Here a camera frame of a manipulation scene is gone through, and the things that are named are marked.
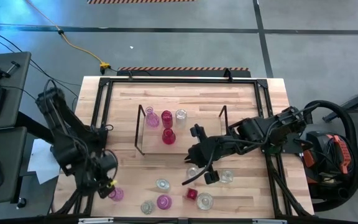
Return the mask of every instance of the wooden table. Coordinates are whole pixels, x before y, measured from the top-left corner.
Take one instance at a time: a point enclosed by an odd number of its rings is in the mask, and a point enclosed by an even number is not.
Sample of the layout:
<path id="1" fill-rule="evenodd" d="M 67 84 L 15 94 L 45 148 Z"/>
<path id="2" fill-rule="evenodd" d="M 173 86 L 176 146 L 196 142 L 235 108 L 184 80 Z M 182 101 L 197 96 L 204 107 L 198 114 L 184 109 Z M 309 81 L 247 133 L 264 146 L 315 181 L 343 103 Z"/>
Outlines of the wooden table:
<path id="1" fill-rule="evenodd" d="M 100 77 L 84 77 L 75 114 L 85 124 L 91 123 L 93 107 Z M 273 112 L 279 113 L 289 106 L 283 79 L 268 79 Z M 214 162 L 214 168 L 234 171 L 230 184 L 206 185 L 201 177 L 187 186 L 184 154 L 146 154 L 142 156 L 134 147 L 138 106 L 152 106 L 157 114 L 169 109 L 184 109 L 191 116 L 214 118 L 223 105 L 227 105 L 229 125 L 240 119 L 257 116 L 254 88 L 246 84 L 189 84 L 189 83 L 115 83 L 107 124 L 114 126 L 109 132 L 106 149 L 119 158 L 117 187 L 124 190 L 124 199 L 94 198 L 92 216 L 107 217 L 189 217 L 189 218 L 273 218 L 272 199 L 264 156 L 259 150 L 246 155 L 232 155 Z M 313 212 L 302 162 L 294 155 L 283 155 L 288 188 L 309 213 Z M 156 209 L 144 215 L 140 205 L 145 200 L 156 202 L 161 194 L 155 181 L 167 179 L 173 200 L 171 209 Z M 183 196 L 187 187 L 207 192 L 214 198 L 213 208 L 203 211 Z M 55 191 L 55 207 L 59 209 L 75 190 L 74 178 L 59 176 Z M 285 212 L 280 188 L 277 186 L 280 208 Z"/>

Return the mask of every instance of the glass jar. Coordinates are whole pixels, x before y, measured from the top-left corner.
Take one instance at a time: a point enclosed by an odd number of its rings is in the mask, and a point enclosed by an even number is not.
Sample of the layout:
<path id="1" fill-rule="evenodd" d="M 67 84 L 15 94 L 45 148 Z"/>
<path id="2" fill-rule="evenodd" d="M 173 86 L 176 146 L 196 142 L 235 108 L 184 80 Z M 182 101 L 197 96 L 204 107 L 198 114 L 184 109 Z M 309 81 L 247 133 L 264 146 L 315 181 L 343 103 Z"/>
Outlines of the glass jar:
<path id="1" fill-rule="evenodd" d="M 162 141 L 165 144 L 173 144 L 176 139 L 175 133 L 170 128 L 165 129 L 162 133 Z"/>
<path id="2" fill-rule="evenodd" d="M 146 108 L 146 123 L 152 128 L 156 128 L 160 124 L 160 118 L 154 113 L 151 106 Z"/>
<path id="3" fill-rule="evenodd" d="M 172 113 L 169 111 L 164 111 L 161 114 L 162 125 L 164 128 L 172 128 L 173 120 L 172 120 Z"/>

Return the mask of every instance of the concrete floor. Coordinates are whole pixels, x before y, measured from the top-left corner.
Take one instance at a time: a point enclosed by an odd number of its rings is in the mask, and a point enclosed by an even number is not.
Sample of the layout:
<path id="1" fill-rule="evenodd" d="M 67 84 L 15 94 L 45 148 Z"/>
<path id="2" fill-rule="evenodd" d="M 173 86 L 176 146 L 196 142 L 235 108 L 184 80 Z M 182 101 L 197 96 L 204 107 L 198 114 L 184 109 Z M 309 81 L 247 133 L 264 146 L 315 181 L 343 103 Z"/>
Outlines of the concrete floor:
<path id="1" fill-rule="evenodd" d="M 258 28 L 252 0 L 97 5 L 88 5 L 85 0 L 33 2 L 60 26 Z M 265 29 L 358 30 L 358 0 L 259 0 L 259 4 Z M 0 0 L 0 24 L 51 25 L 24 0 Z M 0 30 L 0 34 L 23 51 L 31 52 L 32 59 L 55 78 L 81 83 L 85 75 L 99 75 L 98 61 L 68 46 L 56 32 Z M 74 44 L 91 50 L 114 68 L 249 67 L 253 77 L 267 77 L 261 42 L 256 33 L 67 32 L 67 36 Z M 266 44 L 273 76 L 285 79 L 293 106 L 301 108 L 311 100 L 341 104 L 358 92 L 358 35 L 269 34 Z M 0 53 L 6 52 L 8 50 L 0 45 Z M 25 89 L 37 95 L 46 80 L 30 67 Z M 77 86 L 70 88 L 75 93 L 80 90 Z M 67 102 L 71 102 L 73 95 L 66 95 Z M 45 124 L 33 100 L 26 95 L 21 111 Z M 317 127 L 341 132 L 341 125 L 336 121 L 332 124 L 319 122 L 327 112 L 318 110 L 313 114 Z M 358 130 L 358 115 L 353 118 Z M 47 187 L 31 189 L 46 194 Z M 43 205 L 42 200 L 36 203 L 41 212 L 25 210 L 14 216 L 45 213 L 42 209 L 48 205 Z M 317 215 L 358 221 L 358 192 L 345 205 Z"/>

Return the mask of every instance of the hazard stripe tape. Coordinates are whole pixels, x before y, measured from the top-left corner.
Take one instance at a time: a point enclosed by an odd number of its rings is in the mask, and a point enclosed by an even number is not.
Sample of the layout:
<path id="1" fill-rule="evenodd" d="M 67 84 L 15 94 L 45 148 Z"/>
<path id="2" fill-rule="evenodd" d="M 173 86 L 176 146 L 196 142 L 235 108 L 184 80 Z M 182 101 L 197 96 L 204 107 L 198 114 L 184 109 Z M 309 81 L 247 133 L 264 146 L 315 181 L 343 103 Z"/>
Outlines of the hazard stripe tape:
<path id="1" fill-rule="evenodd" d="M 214 71 L 224 70 L 225 67 L 122 67 L 118 68 L 120 71 L 133 71 L 133 70 L 183 70 L 183 71 Z M 230 67 L 232 71 L 248 71 L 248 68 L 244 67 Z"/>
<path id="2" fill-rule="evenodd" d="M 88 4 L 152 3 L 152 2 L 193 2 L 195 0 L 88 0 Z"/>

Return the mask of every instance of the clear glass vase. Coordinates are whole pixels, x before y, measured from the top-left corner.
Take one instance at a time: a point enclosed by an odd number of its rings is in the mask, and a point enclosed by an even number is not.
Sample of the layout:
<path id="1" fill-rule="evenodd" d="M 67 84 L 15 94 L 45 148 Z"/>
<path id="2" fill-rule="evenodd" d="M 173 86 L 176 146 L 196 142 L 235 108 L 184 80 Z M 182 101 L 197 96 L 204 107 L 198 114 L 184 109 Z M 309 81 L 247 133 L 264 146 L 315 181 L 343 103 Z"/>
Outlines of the clear glass vase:
<path id="1" fill-rule="evenodd" d="M 151 106 L 146 108 L 146 123 L 152 128 L 156 128 L 160 124 L 160 118 L 154 113 Z"/>

